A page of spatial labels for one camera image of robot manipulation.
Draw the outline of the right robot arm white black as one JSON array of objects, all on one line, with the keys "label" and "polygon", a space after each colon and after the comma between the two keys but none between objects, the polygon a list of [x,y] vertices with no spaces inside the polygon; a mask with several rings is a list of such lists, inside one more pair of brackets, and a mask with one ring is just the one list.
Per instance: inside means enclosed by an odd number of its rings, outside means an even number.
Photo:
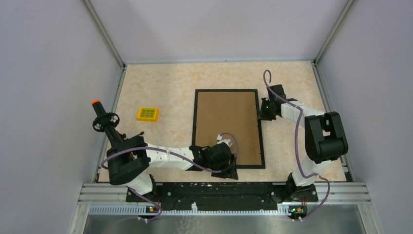
[{"label": "right robot arm white black", "polygon": [[297,169],[288,176],[282,192],[282,201],[298,201],[311,193],[316,178],[329,164],[348,152],[344,127],[339,113],[318,111],[287,98],[280,84],[267,90],[268,98],[262,99],[260,118],[272,121],[282,117],[295,122],[296,154],[299,153],[299,129],[304,129],[306,156],[300,159],[296,155]]}]

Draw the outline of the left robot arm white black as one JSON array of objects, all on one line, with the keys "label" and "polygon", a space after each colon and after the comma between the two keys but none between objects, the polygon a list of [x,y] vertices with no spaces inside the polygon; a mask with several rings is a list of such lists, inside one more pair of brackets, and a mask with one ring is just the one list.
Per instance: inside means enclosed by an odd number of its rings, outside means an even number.
[{"label": "left robot arm white black", "polygon": [[156,196],[155,181],[146,172],[148,168],[206,171],[212,177],[238,180],[237,156],[231,152],[231,145],[230,139],[218,136],[213,146],[170,148],[149,144],[142,136],[134,136],[111,147],[101,166],[108,170],[111,185],[126,185],[148,202]]}]

